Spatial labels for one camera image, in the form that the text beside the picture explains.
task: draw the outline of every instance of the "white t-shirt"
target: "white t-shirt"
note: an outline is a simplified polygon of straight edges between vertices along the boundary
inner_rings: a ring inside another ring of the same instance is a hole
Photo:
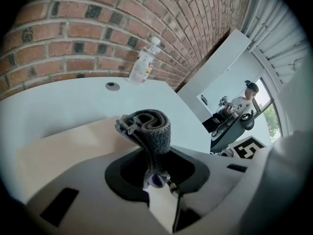
[[[231,101],[232,105],[237,105],[238,109],[236,111],[236,113],[238,115],[243,115],[245,113],[251,113],[251,110],[253,109],[253,103],[252,101],[249,100],[245,100],[243,96],[234,98]]]

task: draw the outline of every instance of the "brick wall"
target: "brick wall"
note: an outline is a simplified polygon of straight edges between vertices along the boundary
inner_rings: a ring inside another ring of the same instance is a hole
[[[5,35],[0,99],[65,79],[128,77],[138,51],[161,39],[149,79],[175,89],[229,30],[248,0],[29,0]]]

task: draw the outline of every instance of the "white table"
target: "white table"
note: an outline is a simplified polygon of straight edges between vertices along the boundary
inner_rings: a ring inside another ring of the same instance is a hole
[[[120,90],[106,89],[107,82]],[[134,86],[125,78],[80,78],[54,82],[0,102],[1,176],[10,193],[21,199],[17,151],[45,137],[100,119],[142,109],[163,111],[171,121],[171,145],[210,151],[210,134],[177,94],[161,81]]]

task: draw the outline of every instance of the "black cap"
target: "black cap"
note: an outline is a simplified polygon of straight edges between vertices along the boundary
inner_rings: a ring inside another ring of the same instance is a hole
[[[259,92],[259,87],[255,83],[249,83],[247,87],[252,89],[255,93]]]

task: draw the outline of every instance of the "bottle cap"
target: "bottle cap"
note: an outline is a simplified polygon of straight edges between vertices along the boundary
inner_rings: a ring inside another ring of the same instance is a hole
[[[152,43],[154,43],[155,45],[159,45],[160,42],[161,40],[159,38],[156,38],[156,37],[152,38]]]

